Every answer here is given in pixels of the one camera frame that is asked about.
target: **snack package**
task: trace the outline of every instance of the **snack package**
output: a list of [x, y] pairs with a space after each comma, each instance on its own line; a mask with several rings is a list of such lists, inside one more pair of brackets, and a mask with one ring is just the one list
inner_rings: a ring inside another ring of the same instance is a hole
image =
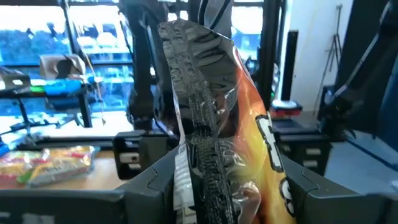
[[176, 112], [166, 119], [180, 132], [177, 223], [295, 223], [271, 117], [233, 42], [182, 19], [159, 35]]
[[46, 162], [48, 155], [43, 152], [31, 152], [31, 151], [10, 151], [4, 156], [0, 157], [1, 163], [8, 162], [24, 162], [30, 164], [39, 164]]
[[54, 182], [84, 176], [93, 169], [96, 150], [92, 146], [76, 146], [68, 149], [44, 149], [47, 162], [37, 164], [26, 182], [28, 187], [38, 187]]
[[26, 173], [32, 169], [30, 164], [25, 162], [8, 162], [0, 164], [0, 185], [23, 184]]

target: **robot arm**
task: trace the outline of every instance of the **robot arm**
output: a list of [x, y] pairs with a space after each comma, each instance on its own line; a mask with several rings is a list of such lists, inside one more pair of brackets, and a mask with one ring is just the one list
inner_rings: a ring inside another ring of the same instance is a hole
[[398, 0], [387, 3], [379, 32], [358, 62], [348, 81], [321, 109], [324, 117], [344, 117], [362, 104], [368, 87], [377, 81], [383, 67], [395, 60], [398, 51]]

